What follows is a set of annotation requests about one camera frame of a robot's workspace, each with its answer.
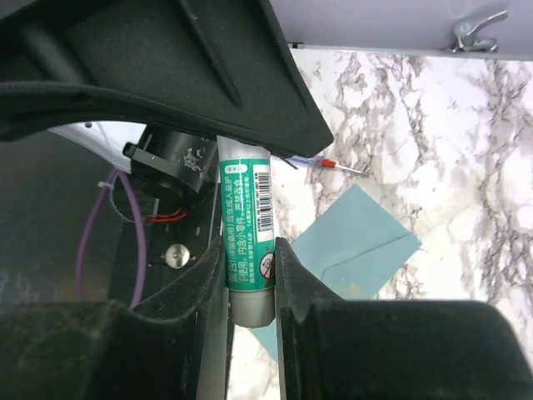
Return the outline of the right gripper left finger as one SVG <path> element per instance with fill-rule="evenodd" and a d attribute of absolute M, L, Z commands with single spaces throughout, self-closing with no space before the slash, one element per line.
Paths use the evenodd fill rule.
<path fill-rule="evenodd" d="M 228 291 L 216 237 L 200 260 L 134 309 L 145 323 L 136 399 L 223 399 Z"/>

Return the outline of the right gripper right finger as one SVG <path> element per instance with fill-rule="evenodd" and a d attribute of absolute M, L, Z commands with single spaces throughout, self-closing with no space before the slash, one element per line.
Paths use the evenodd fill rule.
<path fill-rule="evenodd" d="M 276 338 L 283 399 L 320 399 L 316 305 L 340 297 L 302 264 L 291 244 L 276 239 Z"/>

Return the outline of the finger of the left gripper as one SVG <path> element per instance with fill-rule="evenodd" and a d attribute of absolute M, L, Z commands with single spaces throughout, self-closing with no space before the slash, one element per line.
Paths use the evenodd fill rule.
<path fill-rule="evenodd" d="M 268 1 L 4 1 L 1 139 L 124 121 L 310 157 L 333 141 Z"/>

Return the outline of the green glue tube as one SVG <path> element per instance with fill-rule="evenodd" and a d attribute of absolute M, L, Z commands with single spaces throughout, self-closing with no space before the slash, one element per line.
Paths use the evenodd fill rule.
<path fill-rule="evenodd" d="M 275 316 L 275 235 L 270 153 L 219 136 L 223 239 L 230 317 L 262 328 Z"/>

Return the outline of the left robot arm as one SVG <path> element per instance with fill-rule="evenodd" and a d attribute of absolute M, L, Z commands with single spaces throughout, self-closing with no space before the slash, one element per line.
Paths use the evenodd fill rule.
<path fill-rule="evenodd" d="M 146 193 L 196 197 L 226 137 L 332 143 L 268 1 L 4 1 L 1 139 L 101 132 Z"/>

